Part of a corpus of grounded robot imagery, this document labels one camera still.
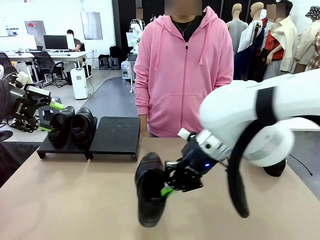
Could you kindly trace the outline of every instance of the beige tabletop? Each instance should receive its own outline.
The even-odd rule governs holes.
[[[145,138],[141,158],[157,152],[176,160],[182,139]],[[239,217],[221,165],[204,187],[175,193],[158,226],[137,218],[136,162],[86,162],[84,157],[34,153],[0,189],[0,240],[316,240],[320,203],[286,167],[280,178],[242,164],[250,217]]]

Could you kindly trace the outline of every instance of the black and white hat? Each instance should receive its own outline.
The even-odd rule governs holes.
[[[320,19],[320,6],[312,6],[310,8],[310,11],[305,16],[308,18],[319,20]]]

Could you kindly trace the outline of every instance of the black leather shoe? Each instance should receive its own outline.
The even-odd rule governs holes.
[[[91,111],[82,107],[74,115],[71,121],[72,139],[76,144],[85,144],[92,139],[92,128],[94,126],[94,117]]]
[[[71,119],[75,115],[75,108],[67,106],[60,113],[53,115],[50,121],[51,132],[48,132],[49,141],[56,147],[61,147],[66,143],[70,133]]]
[[[264,171],[272,177],[280,177],[286,168],[286,160],[282,160],[275,165],[265,166]]]
[[[141,160],[134,176],[138,197],[138,219],[146,228],[155,227],[166,205],[167,197],[161,197],[165,186],[165,172],[159,156],[147,153]]]

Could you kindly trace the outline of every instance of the black monitor screen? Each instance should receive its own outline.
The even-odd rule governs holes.
[[[68,50],[66,35],[44,35],[45,49]]]

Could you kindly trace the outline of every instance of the hoodie pocket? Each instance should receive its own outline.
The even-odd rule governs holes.
[[[188,131],[199,133],[202,130],[199,110],[203,100],[204,98],[200,94],[186,94],[184,96],[182,127]]]
[[[181,122],[181,94],[166,94],[151,105],[148,124],[151,128],[177,134]]]

